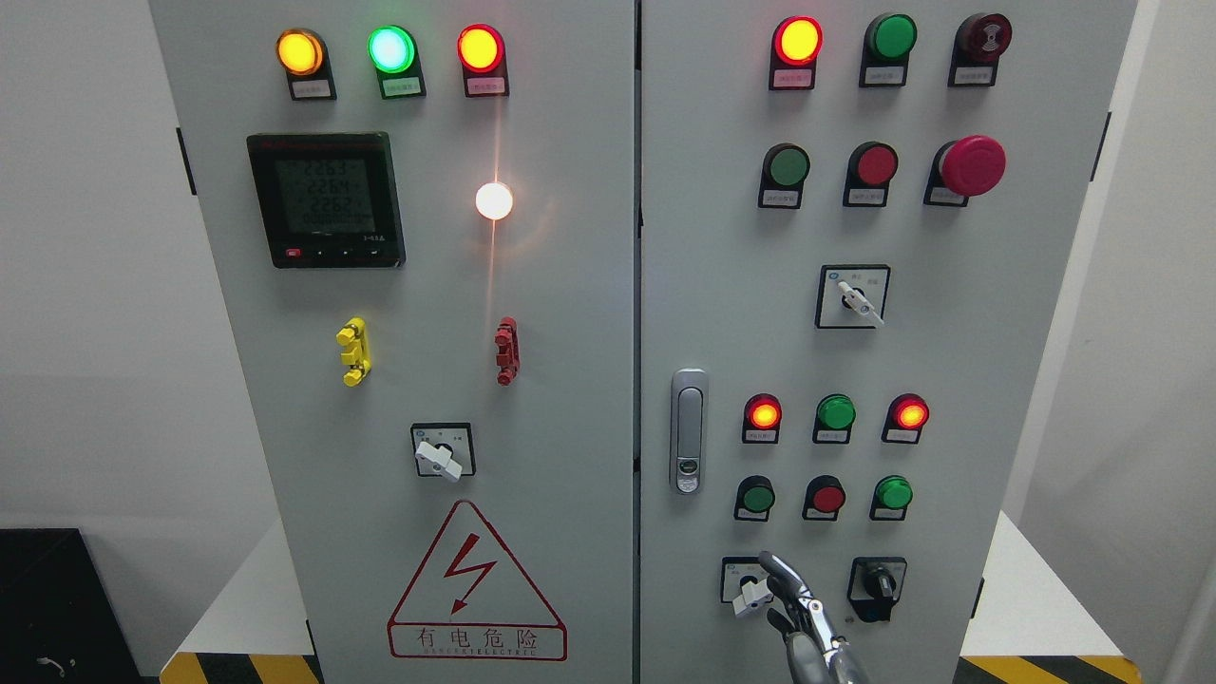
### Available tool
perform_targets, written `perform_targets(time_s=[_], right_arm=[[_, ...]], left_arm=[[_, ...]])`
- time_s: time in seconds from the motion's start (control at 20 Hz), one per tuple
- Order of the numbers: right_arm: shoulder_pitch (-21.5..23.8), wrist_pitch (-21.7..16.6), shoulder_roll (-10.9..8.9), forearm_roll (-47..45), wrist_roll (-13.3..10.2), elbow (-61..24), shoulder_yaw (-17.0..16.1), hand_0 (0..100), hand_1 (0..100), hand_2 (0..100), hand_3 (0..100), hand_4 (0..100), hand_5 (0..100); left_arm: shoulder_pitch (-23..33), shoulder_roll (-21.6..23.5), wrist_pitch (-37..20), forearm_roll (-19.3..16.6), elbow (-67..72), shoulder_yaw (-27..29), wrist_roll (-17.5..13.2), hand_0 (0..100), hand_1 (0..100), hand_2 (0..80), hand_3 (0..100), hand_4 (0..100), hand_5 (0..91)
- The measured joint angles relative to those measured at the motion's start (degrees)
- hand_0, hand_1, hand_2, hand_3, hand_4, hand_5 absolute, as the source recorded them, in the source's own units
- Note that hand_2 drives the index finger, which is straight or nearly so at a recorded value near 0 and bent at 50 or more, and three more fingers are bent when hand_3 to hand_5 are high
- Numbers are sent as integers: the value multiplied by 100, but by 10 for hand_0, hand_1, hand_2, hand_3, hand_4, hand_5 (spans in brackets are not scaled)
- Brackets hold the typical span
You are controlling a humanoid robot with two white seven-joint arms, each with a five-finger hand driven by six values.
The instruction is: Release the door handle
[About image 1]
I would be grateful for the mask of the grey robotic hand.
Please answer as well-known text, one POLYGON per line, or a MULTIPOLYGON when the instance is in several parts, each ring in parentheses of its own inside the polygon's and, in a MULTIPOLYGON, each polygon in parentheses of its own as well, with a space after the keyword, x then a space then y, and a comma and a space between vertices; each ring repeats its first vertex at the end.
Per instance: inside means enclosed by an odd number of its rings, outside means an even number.
POLYGON ((869 683, 857 654, 846 637, 832 624, 824 602, 815 598, 790 564, 762 550, 760 566, 769 572, 769 589, 786 605, 781 615, 769 609, 766 618, 786 641, 790 679, 794 683, 869 683))

